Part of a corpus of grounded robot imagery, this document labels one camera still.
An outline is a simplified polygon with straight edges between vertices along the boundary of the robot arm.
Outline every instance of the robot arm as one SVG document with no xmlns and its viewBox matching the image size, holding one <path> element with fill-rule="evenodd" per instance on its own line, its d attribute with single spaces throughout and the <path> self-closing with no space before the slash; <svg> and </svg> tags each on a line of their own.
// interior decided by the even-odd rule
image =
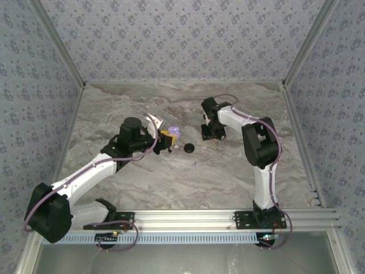
<svg viewBox="0 0 365 274">
<path fill-rule="evenodd" d="M 267 128 L 258 122 L 258 118 L 252 117 L 241 111 L 235 110 L 248 117 L 247 119 L 233 113 L 229 103 L 218 104 L 214 98 L 206 98 L 201 104 L 204 110 L 206 124 L 202 124 L 202 138 L 222 139 L 225 138 L 225 126 L 229 126 L 242 135 L 245 147 L 245 155 L 249 163 L 254 167 L 255 174 L 255 198 L 254 209 L 265 211 L 274 208 L 274 203 L 270 197 L 269 190 L 269 168 L 278 155 L 278 144 L 274 135 Z M 261 119 L 272 128 L 273 122 L 270 118 Z M 275 202 L 275 169 L 277 164 L 272 168 L 273 176 L 273 196 Z"/>
<path fill-rule="evenodd" d="M 160 128 L 163 121 L 150 116 L 157 129 Z M 55 243 L 71 227 L 81 227 L 90 223 L 105 221 L 111 208 L 113 208 L 105 200 L 98 199 L 96 202 L 86 205 L 75 206 L 75 203 L 100 181 L 118 172 L 129 163 L 129 160 L 114 162 L 111 160 L 112 158 L 130 158 L 134 152 L 146 151 L 153 146 L 155 135 L 156 131 L 152 122 L 149 123 L 148 127 L 143 127 L 137 118 L 125 119 L 120 126 L 119 134 L 115 135 L 92 161 L 61 181 L 50 186 L 41 183 L 35 187 L 26 212 L 26 219 L 43 197 L 59 187 L 61 189 L 36 209 L 31 215 L 28 225 L 49 242 Z M 162 130 L 158 130 L 157 138 L 158 141 L 153 148 L 156 154 L 169 148 L 176 140 L 175 136 Z"/>
</svg>

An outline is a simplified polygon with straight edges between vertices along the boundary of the purple cable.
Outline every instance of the purple cable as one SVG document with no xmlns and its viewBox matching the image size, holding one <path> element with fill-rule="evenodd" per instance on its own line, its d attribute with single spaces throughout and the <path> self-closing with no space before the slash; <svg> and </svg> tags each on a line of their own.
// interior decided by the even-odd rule
<svg viewBox="0 0 365 274">
<path fill-rule="evenodd" d="M 132 247 L 134 247 L 137 244 L 138 241 L 138 236 L 139 236 L 139 232 L 138 232 L 138 228 L 135 224 L 133 224 L 131 221 L 125 221 L 125 220 L 119 220 L 119 221 L 106 221 L 105 223 L 93 223 L 90 225 L 105 225 L 105 224 L 129 224 L 131 226 L 133 226 L 133 228 L 136 231 L 136 237 L 135 240 L 133 241 L 132 244 L 130 244 L 129 246 L 125 247 L 125 248 L 119 248 L 119 249 L 104 249 L 101 246 L 102 241 L 104 240 L 105 236 L 101 237 L 99 242 L 98 242 L 98 247 L 100 248 L 100 251 L 105 251 L 105 252 L 123 252 L 123 251 L 127 251 L 129 249 L 131 249 Z"/>
<path fill-rule="evenodd" d="M 217 95 L 217 96 L 215 96 L 214 98 L 221 97 L 221 96 L 230 96 L 230 97 L 233 97 L 236 101 L 235 101 L 235 102 L 233 102 L 233 103 L 232 103 L 232 105 L 231 105 L 231 107 L 230 107 L 230 108 L 231 108 L 231 110 L 232 110 L 232 112 L 233 112 L 234 114 L 238 115 L 239 117 L 242 117 L 242 118 L 244 118 L 244 119 L 251 120 L 251 121 L 254 121 L 254 122 L 257 122 L 257 123 L 260 123 L 260 124 L 262 124 L 263 126 L 267 127 L 267 128 L 271 131 L 271 133 L 275 136 L 275 139 L 276 139 L 276 141 L 277 141 L 277 143 L 278 143 L 278 149 L 279 149 L 279 151 L 278 151 L 278 156 L 276 157 L 275 161 L 271 164 L 271 166 L 270 166 L 270 168 L 269 168 L 269 191 L 270 191 L 270 197 L 271 197 L 271 200 L 272 200 L 272 202 L 274 203 L 274 205 L 275 205 L 275 207 L 277 208 L 277 210 L 278 210 L 279 212 L 283 213 L 283 214 L 287 217 L 287 219 L 288 219 L 288 221 L 289 221 L 289 224 L 290 224 L 290 231 L 289 231 L 289 236 L 285 239 L 285 241 L 284 241 L 283 243 L 281 243 L 280 245 L 278 245 L 277 247 L 271 247 L 268 243 L 266 243 L 266 242 L 264 242 L 264 241 L 259 241 L 259 242 L 260 242 L 260 243 L 262 243 L 262 244 L 267 245 L 267 246 L 268 246 L 267 248 L 272 249 L 272 250 L 274 250 L 274 249 L 278 249 L 278 248 L 281 248 L 281 247 L 283 247 L 284 245 L 286 245 L 286 244 L 289 242 L 289 240 L 290 240 L 290 238 L 291 238 L 291 234 L 293 233 L 293 224 L 292 224 L 292 222 L 291 222 L 291 218 L 290 218 L 290 216 L 288 215 L 288 213 L 286 213 L 284 210 L 282 210 L 281 208 L 279 208 L 278 204 L 275 202 L 274 194 L 273 194 L 273 174 L 272 174 L 271 172 L 272 172 L 272 170 L 273 170 L 274 165 L 275 165 L 275 164 L 277 164 L 277 163 L 279 162 L 279 159 L 280 159 L 280 157 L 281 157 L 281 153 L 282 153 L 282 146 L 281 146 L 281 142 L 280 142 L 279 135 L 276 133 L 276 131 L 275 131 L 275 130 L 274 130 L 274 129 L 273 129 L 273 128 L 269 125 L 269 124 L 265 123 L 264 121 L 261 121 L 261 120 L 259 120 L 259 119 L 256 119 L 256 118 L 253 118 L 253 117 L 250 117 L 250 116 L 246 116 L 246 115 L 241 114 L 241 113 L 239 113 L 238 111 L 236 111 L 236 110 L 233 108 L 233 106 L 234 106 L 237 102 L 239 102 L 239 101 L 240 101 L 240 100 L 239 100 L 236 96 L 234 96 L 234 95 L 232 95 L 232 94 L 224 93 L 224 94 Z"/>
<path fill-rule="evenodd" d="M 151 120 L 151 122 L 153 124 L 153 127 L 155 128 L 155 141 L 153 142 L 153 145 L 152 145 L 152 147 L 149 148 L 149 150 L 146 150 L 146 152 L 144 152 L 144 153 L 142 153 L 140 155 L 133 156 L 133 157 L 128 157 L 128 158 L 109 158 L 109 159 L 103 159 L 103 160 L 100 160 L 100 161 L 96 162 L 95 164 L 92 164 L 92 165 L 88 166 L 84 170 L 81 170 L 74 177 L 70 178 L 67 182 L 65 182 L 63 185 L 59 186 L 58 188 L 52 190 L 46 196 L 44 196 L 43 198 L 41 198 L 41 200 L 39 202 L 37 202 L 37 204 L 32 208 L 32 210 L 29 212 L 27 218 L 25 219 L 24 225 L 23 225 L 23 230 L 25 232 L 32 232 L 32 231 L 34 231 L 33 229 L 28 229 L 27 228 L 27 225 L 28 225 L 29 220 L 32 218 L 34 212 L 40 207 L 40 205 L 43 204 L 53 194 L 55 194 L 56 192 L 58 192 L 62 188 L 64 188 L 64 186 L 67 186 L 67 185 L 71 184 L 74 180 L 76 180 L 78 177 L 80 177 L 81 175 L 83 175 L 86 172 L 88 172 L 90 169 L 96 167 L 99 164 L 105 163 L 105 162 L 110 162 L 110 161 L 113 161 L 113 162 L 118 162 L 118 161 L 132 161 L 132 160 L 141 158 L 143 156 L 146 156 L 147 154 L 150 154 L 152 152 L 153 148 L 155 147 L 155 145 L 157 144 L 157 140 L 158 140 L 159 135 L 158 135 L 157 125 L 156 125 L 155 121 L 148 114 L 144 114 L 144 115 L 147 116 Z"/>
</svg>

